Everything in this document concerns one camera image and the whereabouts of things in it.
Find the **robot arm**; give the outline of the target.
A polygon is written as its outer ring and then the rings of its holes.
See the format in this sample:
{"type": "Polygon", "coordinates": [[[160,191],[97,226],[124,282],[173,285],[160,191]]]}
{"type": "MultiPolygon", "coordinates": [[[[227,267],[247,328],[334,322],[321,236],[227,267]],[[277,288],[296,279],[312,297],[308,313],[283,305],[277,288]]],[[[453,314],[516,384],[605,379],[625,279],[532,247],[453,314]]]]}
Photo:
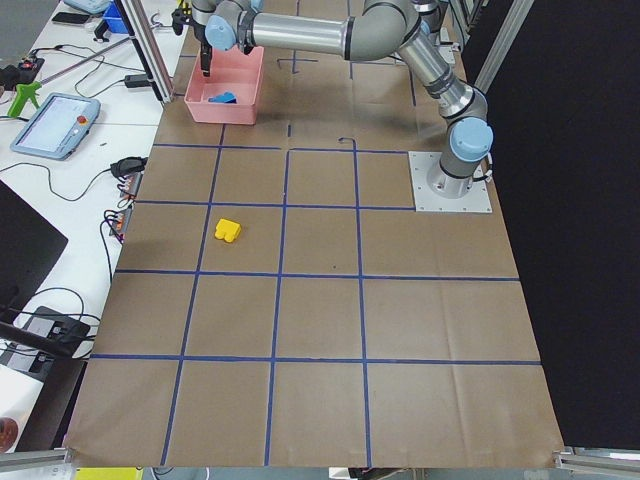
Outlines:
{"type": "Polygon", "coordinates": [[[474,173],[490,153],[494,134],[484,94],[459,79],[432,42],[431,27],[414,1],[367,1],[361,15],[343,21],[266,13],[260,1],[181,1],[172,28],[194,30],[200,64],[210,73],[213,53],[276,47],[372,61],[397,54],[439,104],[447,141],[427,173],[431,190],[447,199],[470,192],[474,173]]]}

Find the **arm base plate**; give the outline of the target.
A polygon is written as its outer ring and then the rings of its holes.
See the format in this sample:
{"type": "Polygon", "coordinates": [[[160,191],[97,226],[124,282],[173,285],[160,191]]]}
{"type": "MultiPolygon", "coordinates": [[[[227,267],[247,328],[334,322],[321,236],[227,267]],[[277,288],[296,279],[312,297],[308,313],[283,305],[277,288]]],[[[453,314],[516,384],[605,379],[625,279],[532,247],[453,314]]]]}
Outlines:
{"type": "Polygon", "coordinates": [[[481,167],[471,177],[456,179],[441,169],[440,157],[440,152],[408,152],[415,211],[490,214],[493,209],[481,167]]]}

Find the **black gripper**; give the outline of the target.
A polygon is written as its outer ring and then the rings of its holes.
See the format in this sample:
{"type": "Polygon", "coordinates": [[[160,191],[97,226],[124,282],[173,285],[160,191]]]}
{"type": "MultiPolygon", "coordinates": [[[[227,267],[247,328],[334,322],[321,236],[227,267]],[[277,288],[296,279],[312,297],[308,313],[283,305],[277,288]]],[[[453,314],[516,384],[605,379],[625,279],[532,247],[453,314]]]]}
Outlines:
{"type": "MultiPolygon", "coordinates": [[[[196,29],[196,22],[193,19],[193,1],[180,0],[176,9],[172,12],[172,30],[175,35],[181,35],[185,27],[196,29]]],[[[210,76],[212,62],[212,47],[202,42],[200,46],[200,66],[204,77],[210,76]]]]}

